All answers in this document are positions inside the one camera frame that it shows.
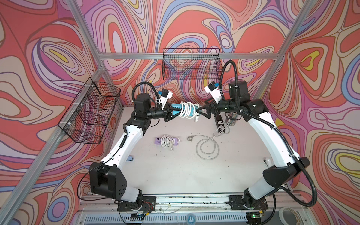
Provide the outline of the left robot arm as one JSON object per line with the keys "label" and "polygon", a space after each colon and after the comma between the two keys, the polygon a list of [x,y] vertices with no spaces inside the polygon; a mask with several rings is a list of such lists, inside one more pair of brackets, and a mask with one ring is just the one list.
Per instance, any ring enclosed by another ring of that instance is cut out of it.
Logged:
{"label": "left robot arm", "polygon": [[142,191],[128,184],[122,168],[151,126],[151,120],[162,118],[167,122],[177,117],[173,113],[175,108],[168,103],[173,95],[170,90],[156,91],[150,82],[140,82],[135,87],[141,85],[150,86],[156,98],[152,99],[148,93],[135,95],[135,91],[132,91],[134,110],[123,124],[123,135],[100,162],[93,162],[89,168],[91,193],[98,195],[100,200],[113,199],[136,204],[142,202]]}

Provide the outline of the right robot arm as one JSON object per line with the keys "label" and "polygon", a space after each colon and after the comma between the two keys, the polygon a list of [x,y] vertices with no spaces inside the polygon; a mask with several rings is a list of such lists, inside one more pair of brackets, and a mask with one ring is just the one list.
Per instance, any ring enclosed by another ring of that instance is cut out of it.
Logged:
{"label": "right robot arm", "polygon": [[[310,165],[307,157],[300,157],[293,150],[285,136],[276,126],[268,107],[260,99],[250,99],[246,81],[238,78],[236,63],[229,60],[223,66],[225,69],[229,64],[234,69],[234,81],[229,83],[229,99],[223,94],[224,70],[221,71],[219,82],[212,82],[205,90],[213,97],[206,105],[197,109],[200,115],[210,119],[217,117],[220,113],[236,113],[244,118],[255,130],[267,148],[273,165],[265,169],[262,177],[249,188],[245,189],[237,205],[253,210],[260,205],[268,196],[274,196],[280,189],[284,190],[295,202],[304,207],[313,207],[317,203],[318,194],[314,181],[306,168]],[[284,187],[291,179],[299,174],[304,174],[310,184],[312,197],[309,202],[297,198],[289,189]]]}

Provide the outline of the black power strip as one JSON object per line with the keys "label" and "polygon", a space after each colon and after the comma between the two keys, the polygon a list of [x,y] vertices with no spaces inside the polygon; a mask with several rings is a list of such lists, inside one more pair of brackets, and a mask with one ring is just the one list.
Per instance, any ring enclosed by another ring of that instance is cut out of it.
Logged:
{"label": "black power strip", "polygon": [[221,115],[221,114],[218,114],[218,115],[215,117],[215,121],[216,121],[216,126],[217,126],[216,132],[217,132],[218,134],[224,134],[225,131],[226,131],[226,128],[225,128],[225,123],[224,123],[224,121],[223,121],[222,115]]}

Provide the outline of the blue power strip with cord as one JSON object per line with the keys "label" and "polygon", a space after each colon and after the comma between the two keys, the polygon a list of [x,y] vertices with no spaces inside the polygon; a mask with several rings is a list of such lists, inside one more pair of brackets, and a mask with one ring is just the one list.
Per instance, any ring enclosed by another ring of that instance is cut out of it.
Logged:
{"label": "blue power strip with cord", "polygon": [[200,114],[197,112],[197,109],[200,107],[198,103],[191,102],[181,102],[179,104],[171,104],[175,110],[173,111],[173,115],[178,115],[180,118],[185,118],[189,120],[194,120],[194,122],[198,122]]}

